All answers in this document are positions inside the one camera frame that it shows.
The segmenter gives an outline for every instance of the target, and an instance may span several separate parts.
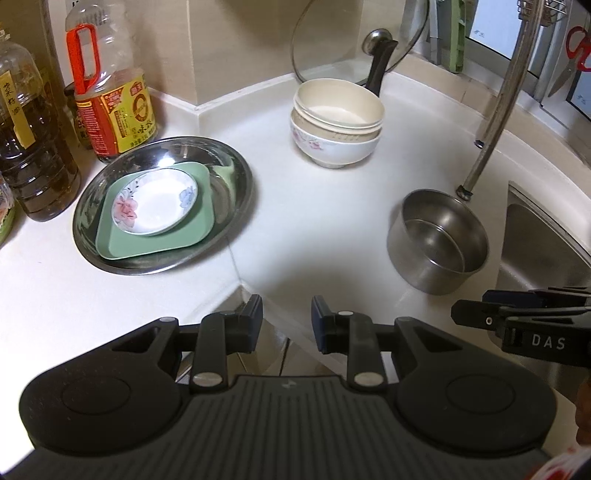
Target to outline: faucet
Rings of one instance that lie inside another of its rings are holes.
[[[477,139],[475,142],[476,146],[481,149],[480,155],[478,155],[478,159],[464,183],[456,189],[457,196],[466,202],[469,202],[472,198],[472,189],[480,178],[484,167],[491,159],[491,155],[495,151],[495,147],[517,102],[517,97],[534,52],[540,25],[543,21],[546,2],[547,0],[522,0],[520,2],[524,6],[520,8],[522,21],[513,58],[509,63],[505,80],[496,99],[494,113],[486,126],[485,133],[482,139]]]

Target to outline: stainless steel tray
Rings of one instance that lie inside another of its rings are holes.
[[[122,260],[106,260],[96,251],[100,212],[109,187],[138,171],[195,161],[207,166],[213,193],[215,224],[205,239],[190,247]],[[86,187],[74,213],[74,242],[95,267],[118,275],[162,272],[188,262],[212,248],[239,223],[252,197],[252,172],[242,156],[228,145],[203,137],[176,137],[136,148],[103,170]]]

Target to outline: blue flower pattern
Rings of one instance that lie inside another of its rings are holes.
[[[181,208],[187,209],[193,203],[193,199],[195,198],[195,188],[188,187],[184,189],[181,193],[178,194],[178,198],[181,201]]]

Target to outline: stainless steel pot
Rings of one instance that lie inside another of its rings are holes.
[[[416,190],[388,235],[388,253],[398,273],[431,295],[457,289],[488,257],[488,237],[472,211],[436,190]]]

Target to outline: metal screw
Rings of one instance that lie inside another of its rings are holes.
[[[360,387],[377,387],[384,383],[384,378],[376,372],[362,372],[355,375],[353,380]]]
[[[217,387],[222,381],[222,376],[215,372],[201,372],[200,374],[193,375],[193,383],[199,387]]]

